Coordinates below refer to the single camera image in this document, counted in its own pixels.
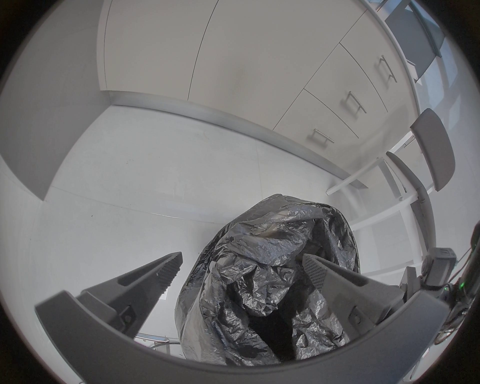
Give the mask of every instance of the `metal handle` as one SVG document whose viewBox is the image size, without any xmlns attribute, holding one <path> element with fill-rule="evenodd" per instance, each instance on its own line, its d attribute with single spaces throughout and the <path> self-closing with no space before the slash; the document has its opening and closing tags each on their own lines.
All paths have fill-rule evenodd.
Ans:
<svg viewBox="0 0 480 384">
<path fill-rule="evenodd" d="M 357 102 L 357 104 L 359 105 L 360 109 L 367 113 L 367 111 L 365 110 L 365 108 L 363 107 L 363 105 L 361 104 L 361 102 L 359 102 L 359 100 L 355 97 L 355 95 L 352 93 L 352 91 L 349 91 L 348 93 L 349 96 L 352 96 L 352 98 Z"/>
<path fill-rule="evenodd" d="M 395 80 L 395 83 L 398 83 L 398 81 L 395 78 L 395 75 L 392 72 L 392 68 L 390 68 L 390 65 L 388 65 L 387 60 L 385 59 L 384 55 L 382 55 L 382 58 L 380 59 L 380 61 L 383 61 L 387 65 L 388 70 L 390 71 L 390 75 L 388 76 L 388 78 L 391 77 L 392 79 Z"/>
<path fill-rule="evenodd" d="M 319 134 L 322 135 L 325 139 L 327 139 L 327 140 L 330 141 L 331 143 L 335 144 L 335 142 L 334 142 L 332 139 L 330 139 L 330 137 L 328 137 L 328 136 L 327 136 L 326 134 L 324 134 L 324 133 L 321 133 L 318 129 L 315 128 L 315 129 L 313 130 L 313 133 L 319 133 Z"/>
</svg>

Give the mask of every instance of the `white cabinet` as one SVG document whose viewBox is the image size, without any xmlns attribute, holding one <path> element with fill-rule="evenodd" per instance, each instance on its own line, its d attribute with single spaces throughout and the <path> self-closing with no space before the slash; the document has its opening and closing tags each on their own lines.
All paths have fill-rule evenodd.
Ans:
<svg viewBox="0 0 480 384">
<path fill-rule="evenodd" d="M 273 129 L 364 11 L 358 0 L 220 0 L 189 100 Z"/>
<path fill-rule="evenodd" d="M 381 25 L 370 12 L 355 23 L 341 44 L 365 71 L 390 112 L 400 103 L 408 103 L 415 120 L 416 106 L 405 67 Z"/>
<path fill-rule="evenodd" d="M 322 102 L 303 90 L 275 132 L 302 144 L 343 168 L 349 165 L 359 139 Z"/>
<path fill-rule="evenodd" d="M 187 100 L 216 0 L 113 0 L 105 31 L 108 90 Z"/>
<path fill-rule="evenodd" d="M 305 87 L 361 139 L 380 129 L 387 110 L 367 75 L 340 44 Z"/>
</svg>

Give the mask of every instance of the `gray chair backrest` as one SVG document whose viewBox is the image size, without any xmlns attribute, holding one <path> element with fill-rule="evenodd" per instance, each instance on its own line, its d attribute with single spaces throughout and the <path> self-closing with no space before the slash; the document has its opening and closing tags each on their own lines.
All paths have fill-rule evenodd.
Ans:
<svg viewBox="0 0 480 384">
<path fill-rule="evenodd" d="M 410 128 L 425 156 L 433 185 L 439 191 L 447 185 L 455 171 L 455 156 L 447 131 L 430 108 L 424 110 Z"/>
</svg>

